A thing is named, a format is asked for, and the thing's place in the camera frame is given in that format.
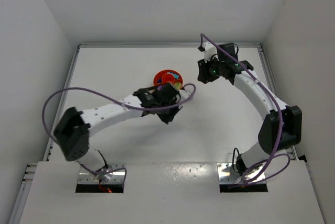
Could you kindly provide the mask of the teal long lego brick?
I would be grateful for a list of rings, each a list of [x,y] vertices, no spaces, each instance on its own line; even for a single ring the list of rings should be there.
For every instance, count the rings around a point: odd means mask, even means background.
[[[179,79],[179,75],[172,73],[172,72],[168,72],[168,74],[172,75],[175,79]]]

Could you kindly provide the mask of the light green rounded lego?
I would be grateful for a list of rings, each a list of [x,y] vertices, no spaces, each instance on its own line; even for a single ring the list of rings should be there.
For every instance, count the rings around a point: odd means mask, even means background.
[[[182,88],[182,84],[181,84],[181,83],[175,83],[174,86],[175,86],[177,89],[181,89],[181,88]]]

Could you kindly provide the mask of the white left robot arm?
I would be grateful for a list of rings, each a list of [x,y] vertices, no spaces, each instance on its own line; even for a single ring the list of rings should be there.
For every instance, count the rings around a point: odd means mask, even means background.
[[[107,163],[102,154],[90,147],[90,137],[128,119],[156,114],[170,123],[182,108],[180,102],[189,93],[167,83],[160,87],[141,88],[117,103],[79,111],[68,108],[54,129],[56,143],[67,161],[78,161],[97,174]]]

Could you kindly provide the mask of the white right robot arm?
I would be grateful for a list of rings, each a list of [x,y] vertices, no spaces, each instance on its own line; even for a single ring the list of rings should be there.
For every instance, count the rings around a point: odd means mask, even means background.
[[[198,80],[204,84],[220,77],[239,89],[256,108],[263,121],[258,140],[248,151],[239,154],[234,168],[242,175],[254,165],[260,165],[276,152],[301,142],[302,110],[289,106],[259,80],[254,67],[246,60],[238,60],[238,47],[234,43],[215,47],[206,42],[199,46],[204,58],[197,62]]]

